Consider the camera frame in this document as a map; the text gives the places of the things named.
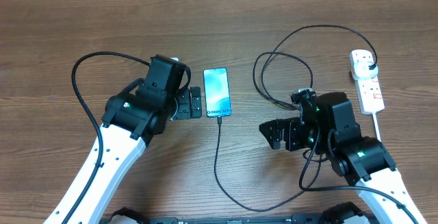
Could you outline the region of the blue Galaxy smartphone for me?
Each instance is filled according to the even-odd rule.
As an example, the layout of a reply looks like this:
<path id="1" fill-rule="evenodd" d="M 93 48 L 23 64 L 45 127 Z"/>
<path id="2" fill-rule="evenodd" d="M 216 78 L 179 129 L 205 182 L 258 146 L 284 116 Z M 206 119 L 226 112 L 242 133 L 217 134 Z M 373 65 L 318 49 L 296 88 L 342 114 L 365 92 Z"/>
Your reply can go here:
<path id="1" fill-rule="evenodd" d="M 206 115 L 208 117 L 230 116 L 231 99 L 226 68 L 203 71 Z"/>

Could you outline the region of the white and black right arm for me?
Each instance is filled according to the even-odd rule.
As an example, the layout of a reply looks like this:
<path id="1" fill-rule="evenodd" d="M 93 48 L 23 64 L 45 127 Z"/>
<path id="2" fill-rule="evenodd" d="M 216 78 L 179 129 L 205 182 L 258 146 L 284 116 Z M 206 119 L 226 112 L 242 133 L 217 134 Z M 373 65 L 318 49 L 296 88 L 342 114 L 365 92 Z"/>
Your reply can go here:
<path id="1" fill-rule="evenodd" d="M 318 187 L 318 192 L 356 191 L 379 223 L 425 223 L 384 144 L 362 135 L 345 93 L 317 96 L 306 88 L 291 99 L 300 115 L 262 123 L 259 131 L 272 149 L 284 142 L 288 151 L 309 148 L 328 158 L 333 171 L 347 184 Z"/>

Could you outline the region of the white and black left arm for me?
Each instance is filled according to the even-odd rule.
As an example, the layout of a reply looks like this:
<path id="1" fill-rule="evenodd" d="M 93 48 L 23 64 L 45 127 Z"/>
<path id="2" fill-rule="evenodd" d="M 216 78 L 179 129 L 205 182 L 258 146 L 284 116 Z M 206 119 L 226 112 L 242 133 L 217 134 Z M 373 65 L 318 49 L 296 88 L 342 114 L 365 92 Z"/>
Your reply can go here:
<path id="1" fill-rule="evenodd" d="M 146 63 L 149 71 L 110 97 L 99 125 L 81 96 L 75 94 L 96 131 L 86 161 L 46 223 L 98 223 L 123 177 L 144 153 L 152 138 L 162 134 L 168 121 L 202 116 L 199 87 L 181 82 L 189 66 L 176 58 L 155 55 Z"/>

